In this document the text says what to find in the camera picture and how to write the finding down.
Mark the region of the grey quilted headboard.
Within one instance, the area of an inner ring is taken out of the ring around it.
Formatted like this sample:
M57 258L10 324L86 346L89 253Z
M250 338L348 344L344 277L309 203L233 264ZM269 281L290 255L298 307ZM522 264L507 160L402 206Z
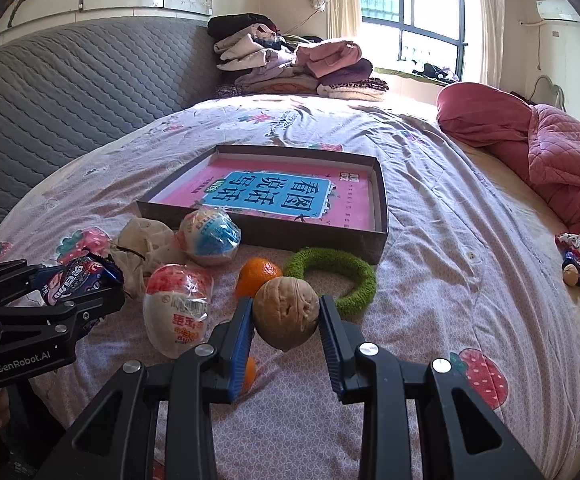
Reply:
M214 41L182 18L98 18L0 47L0 223L44 178L208 99Z

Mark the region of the orange tangerine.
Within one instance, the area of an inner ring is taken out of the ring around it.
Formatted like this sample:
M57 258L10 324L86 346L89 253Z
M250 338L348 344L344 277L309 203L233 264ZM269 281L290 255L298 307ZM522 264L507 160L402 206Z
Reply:
M265 283L282 275L282 270L273 262L264 258L250 258L240 270L235 284L235 297L254 298Z
M241 388L241 393L245 394L252 388L257 375L257 364L253 356L247 358L247 366L245 367L244 379Z

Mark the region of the beige mesh bag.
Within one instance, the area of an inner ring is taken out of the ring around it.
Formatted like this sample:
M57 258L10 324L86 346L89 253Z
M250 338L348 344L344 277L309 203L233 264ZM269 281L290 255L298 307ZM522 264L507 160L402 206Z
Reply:
M187 256L175 232L163 222L132 218L114 238L110 256L122 270L124 290L132 300L141 301L148 278L164 264L183 264Z

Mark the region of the brown shallow cardboard box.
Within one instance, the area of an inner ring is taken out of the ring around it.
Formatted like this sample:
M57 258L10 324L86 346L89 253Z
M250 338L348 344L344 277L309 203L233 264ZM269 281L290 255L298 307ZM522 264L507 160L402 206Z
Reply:
M179 208L175 206L150 204L148 199L160 191L165 184L174 180L180 172L188 170L212 154L300 157L309 159L333 160L364 166L371 172L371 190L375 204L375 220L377 229L373 231L357 231L352 229L333 228L333 226L317 226L317 224L293 220L279 220L249 214L234 214L227 212L230 218L241 230L241 240L247 245L291 250L297 252L304 247L327 247L344 250L376 264L379 262L389 233L387 223L386 197L381 165L378 159L367 155L344 152L314 150L313 148L279 148L279 146L257 145L217 145L215 148L195 157L170 176L146 192L139 200L140 214L144 218L159 220L173 229L178 228L186 214L199 208Z

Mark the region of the red white egg toy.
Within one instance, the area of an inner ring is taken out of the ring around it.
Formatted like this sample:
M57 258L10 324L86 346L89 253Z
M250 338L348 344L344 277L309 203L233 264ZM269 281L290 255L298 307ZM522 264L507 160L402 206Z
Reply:
M178 359L199 344L209 326L214 281L201 266L168 263L145 285L142 312L152 346L168 359Z

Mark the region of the beige curtain right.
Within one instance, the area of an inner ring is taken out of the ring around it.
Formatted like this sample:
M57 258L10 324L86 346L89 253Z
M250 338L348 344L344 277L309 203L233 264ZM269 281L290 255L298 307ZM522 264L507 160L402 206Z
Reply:
M481 82L498 88L503 76L505 0L480 0L482 20Z

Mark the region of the pile of folded clothes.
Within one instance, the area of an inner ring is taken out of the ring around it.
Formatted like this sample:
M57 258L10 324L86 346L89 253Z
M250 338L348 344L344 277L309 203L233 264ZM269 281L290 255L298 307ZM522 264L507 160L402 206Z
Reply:
M217 98L296 94L381 101L389 85L351 39L284 36L265 15L219 15L207 23L221 82Z

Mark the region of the pink blue book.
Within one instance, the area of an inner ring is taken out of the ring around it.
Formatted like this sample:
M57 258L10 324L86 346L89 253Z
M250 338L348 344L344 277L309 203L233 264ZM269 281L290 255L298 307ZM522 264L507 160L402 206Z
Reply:
M180 172L148 202L357 231L377 229L370 169L333 160L215 153Z

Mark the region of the strawberry print bed sheet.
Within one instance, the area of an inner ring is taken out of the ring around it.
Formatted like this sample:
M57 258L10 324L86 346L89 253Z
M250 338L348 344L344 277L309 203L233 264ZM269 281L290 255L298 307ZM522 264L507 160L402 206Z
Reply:
M38 184L0 226L0 260L54 260L77 229L116 237L136 200L217 144L342 148L378 159L389 235L378 292L357 320L400 359L474 359L507 379L496 414L547 479L580 470L580 289L561 278L554 233L564 227L496 158L432 119L381 105L259 96L206 101L156 119ZM77 344L76 362L32 380L69 426L125 362L168 363L128 298ZM254 385L213 407L221 479L356 479L363 407L331 390L318 332L280 352L253 340Z

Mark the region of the window with dark frame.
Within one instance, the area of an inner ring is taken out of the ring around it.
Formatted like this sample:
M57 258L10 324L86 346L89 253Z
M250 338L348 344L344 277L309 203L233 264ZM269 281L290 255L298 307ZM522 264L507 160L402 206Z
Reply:
M430 63L461 79L466 0L360 0L360 5L357 38L375 68L415 75L413 70Z

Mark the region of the blue snack packet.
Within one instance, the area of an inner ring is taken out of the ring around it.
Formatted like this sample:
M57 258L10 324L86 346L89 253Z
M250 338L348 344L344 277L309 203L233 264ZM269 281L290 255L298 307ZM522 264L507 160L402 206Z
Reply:
M92 252L59 266L45 266L32 278L32 289L40 292L48 306L101 289L122 288L122 285L122 271L113 259Z

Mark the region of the white air conditioner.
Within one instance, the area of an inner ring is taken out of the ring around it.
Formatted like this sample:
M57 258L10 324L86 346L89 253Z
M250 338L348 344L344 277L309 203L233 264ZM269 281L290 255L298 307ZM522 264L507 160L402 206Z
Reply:
M537 0L536 11L542 21L580 23L580 16L567 0Z

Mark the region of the small doll toy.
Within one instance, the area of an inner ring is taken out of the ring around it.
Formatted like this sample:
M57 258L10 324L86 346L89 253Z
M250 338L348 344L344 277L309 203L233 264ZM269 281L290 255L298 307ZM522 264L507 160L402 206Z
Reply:
M569 287L580 287L580 234L557 234L555 243L562 255L563 281Z

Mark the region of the blue white egg toy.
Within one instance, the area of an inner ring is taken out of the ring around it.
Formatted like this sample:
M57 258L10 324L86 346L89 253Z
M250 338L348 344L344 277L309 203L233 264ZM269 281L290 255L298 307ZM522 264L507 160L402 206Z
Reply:
M202 207L181 220L177 240L183 252L196 263L219 266L235 258L241 230L223 210Z

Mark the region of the dark items on windowsill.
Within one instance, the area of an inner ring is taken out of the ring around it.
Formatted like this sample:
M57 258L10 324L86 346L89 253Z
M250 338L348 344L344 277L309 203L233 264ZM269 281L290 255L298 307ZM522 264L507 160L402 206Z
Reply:
M427 79L441 81L443 84L454 84L454 82L459 81L458 76L449 68L430 63L424 63L422 70L413 70L412 73Z

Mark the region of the brown walnut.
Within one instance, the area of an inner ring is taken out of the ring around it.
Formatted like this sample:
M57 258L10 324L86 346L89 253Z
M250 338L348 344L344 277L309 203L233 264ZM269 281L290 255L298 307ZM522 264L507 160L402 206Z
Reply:
M299 278L273 278L254 297L253 320L258 335L283 352L311 338L318 317L319 297L307 281Z

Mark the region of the pink quilted blanket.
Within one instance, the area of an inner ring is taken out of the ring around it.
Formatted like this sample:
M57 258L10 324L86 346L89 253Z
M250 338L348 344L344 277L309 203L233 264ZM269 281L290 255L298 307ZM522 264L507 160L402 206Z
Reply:
M570 233L580 234L580 122L485 84L458 82L436 100L441 130L483 148L539 195Z

